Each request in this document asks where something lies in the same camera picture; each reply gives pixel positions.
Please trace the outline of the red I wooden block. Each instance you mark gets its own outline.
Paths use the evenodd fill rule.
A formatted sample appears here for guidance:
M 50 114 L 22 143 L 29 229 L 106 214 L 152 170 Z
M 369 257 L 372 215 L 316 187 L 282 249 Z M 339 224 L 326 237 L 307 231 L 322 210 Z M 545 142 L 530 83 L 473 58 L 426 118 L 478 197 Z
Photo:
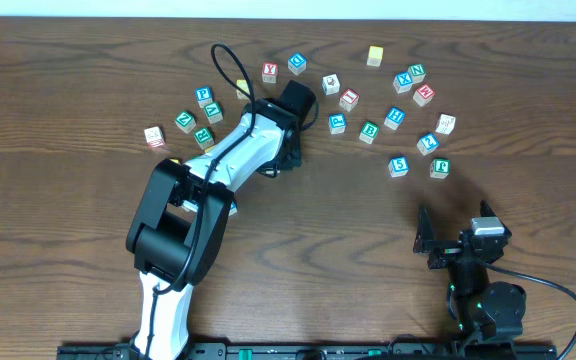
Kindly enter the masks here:
M 339 106 L 347 112 L 351 112 L 359 101 L 359 94 L 352 89 L 345 90 L 339 99 Z

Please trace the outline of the blue 2 wooden block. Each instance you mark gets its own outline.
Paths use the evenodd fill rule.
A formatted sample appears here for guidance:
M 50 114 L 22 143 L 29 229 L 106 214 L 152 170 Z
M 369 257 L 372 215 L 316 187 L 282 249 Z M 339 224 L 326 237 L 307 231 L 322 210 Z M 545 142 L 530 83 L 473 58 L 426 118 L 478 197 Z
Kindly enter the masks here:
M 439 145 L 440 142 L 437 137 L 433 133 L 428 133 L 418 140 L 417 149 L 423 156 L 426 156 L 434 152 Z

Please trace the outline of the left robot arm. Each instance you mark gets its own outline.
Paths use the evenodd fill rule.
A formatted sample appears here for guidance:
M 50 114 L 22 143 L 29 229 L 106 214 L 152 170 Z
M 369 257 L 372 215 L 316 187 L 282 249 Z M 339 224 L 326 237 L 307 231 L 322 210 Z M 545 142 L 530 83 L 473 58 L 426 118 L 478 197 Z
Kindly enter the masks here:
M 290 81 L 279 98 L 246 105 L 240 123 L 205 154 L 154 168 L 126 239 L 143 288 L 131 358 L 185 351 L 192 295 L 216 260 L 236 191 L 254 174 L 274 178 L 300 166 L 300 134 L 317 110 L 314 92 Z

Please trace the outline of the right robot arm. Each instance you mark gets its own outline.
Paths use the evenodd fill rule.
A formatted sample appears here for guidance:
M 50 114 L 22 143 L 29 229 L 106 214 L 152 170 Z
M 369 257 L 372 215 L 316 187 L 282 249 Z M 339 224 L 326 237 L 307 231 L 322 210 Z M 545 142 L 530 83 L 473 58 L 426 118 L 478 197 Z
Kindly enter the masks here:
M 511 236 L 486 201 L 480 202 L 480 215 L 456 240 L 437 239 L 428 211 L 419 208 L 413 252 L 428 256 L 429 269 L 448 271 L 451 316 L 468 342 L 506 342 L 523 333 L 525 291 L 507 282 L 492 283 L 488 276 L 489 266 L 504 255 Z

